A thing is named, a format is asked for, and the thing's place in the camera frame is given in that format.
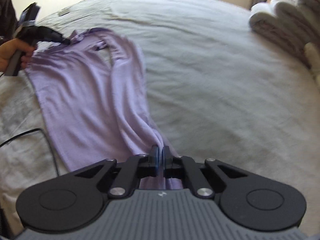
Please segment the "person left hand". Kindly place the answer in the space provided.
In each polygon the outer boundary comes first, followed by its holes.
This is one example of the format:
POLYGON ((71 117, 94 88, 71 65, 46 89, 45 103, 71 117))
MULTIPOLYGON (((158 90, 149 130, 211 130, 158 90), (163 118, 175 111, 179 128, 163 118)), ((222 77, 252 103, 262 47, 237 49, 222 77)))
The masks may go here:
POLYGON ((0 47, 1 72, 4 73, 7 70, 9 61, 18 50, 25 53, 25 55, 21 58, 21 68, 25 69, 28 63, 31 61, 31 57, 33 56, 36 49, 37 46, 30 46, 29 44, 22 40, 19 40, 18 38, 14 38, 3 43, 0 47))

